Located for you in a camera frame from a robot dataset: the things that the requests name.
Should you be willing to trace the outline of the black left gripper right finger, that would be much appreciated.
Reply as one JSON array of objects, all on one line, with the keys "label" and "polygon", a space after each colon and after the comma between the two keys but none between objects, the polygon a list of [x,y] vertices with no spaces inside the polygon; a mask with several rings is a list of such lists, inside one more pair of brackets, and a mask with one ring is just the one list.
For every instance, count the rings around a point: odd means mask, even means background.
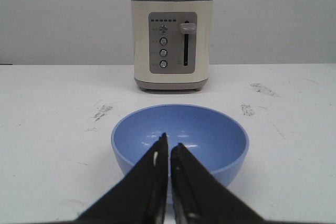
[{"label": "black left gripper right finger", "polygon": [[182,143],[171,151],[171,181],[176,221],[263,221]]}]

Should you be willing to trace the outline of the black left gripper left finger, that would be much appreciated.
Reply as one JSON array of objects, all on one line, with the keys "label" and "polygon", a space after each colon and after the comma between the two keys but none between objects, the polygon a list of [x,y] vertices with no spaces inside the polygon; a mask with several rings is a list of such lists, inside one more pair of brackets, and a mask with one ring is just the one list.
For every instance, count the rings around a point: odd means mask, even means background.
[{"label": "black left gripper left finger", "polygon": [[163,221],[168,185],[168,142],[163,133],[125,177],[77,221]]}]

